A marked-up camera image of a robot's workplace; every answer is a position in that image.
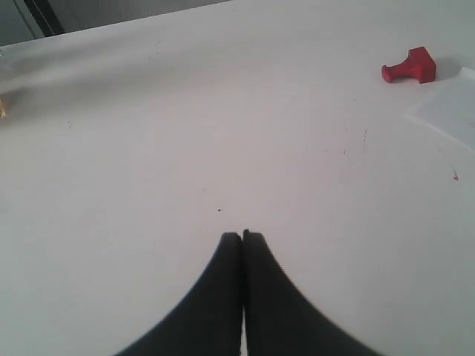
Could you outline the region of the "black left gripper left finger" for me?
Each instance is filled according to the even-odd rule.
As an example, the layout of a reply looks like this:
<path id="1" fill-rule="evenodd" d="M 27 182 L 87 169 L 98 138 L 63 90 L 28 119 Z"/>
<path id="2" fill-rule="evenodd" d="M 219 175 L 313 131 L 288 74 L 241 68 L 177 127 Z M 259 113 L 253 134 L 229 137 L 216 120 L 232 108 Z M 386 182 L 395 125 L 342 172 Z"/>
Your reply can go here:
<path id="1" fill-rule="evenodd" d="M 154 328 L 121 355 L 239 355 L 242 239 L 225 233 L 200 278 Z"/>

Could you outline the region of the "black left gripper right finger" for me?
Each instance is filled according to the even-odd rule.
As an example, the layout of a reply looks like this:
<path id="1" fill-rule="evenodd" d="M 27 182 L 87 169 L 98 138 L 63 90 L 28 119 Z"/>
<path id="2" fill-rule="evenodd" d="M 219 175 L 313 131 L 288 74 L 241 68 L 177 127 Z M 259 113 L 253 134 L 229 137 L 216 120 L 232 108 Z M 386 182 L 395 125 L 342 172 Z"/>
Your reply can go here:
<path id="1" fill-rule="evenodd" d="M 243 273 L 249 355 L 377 354 L 300 293 L 258 232 L 243 232 Z"/>

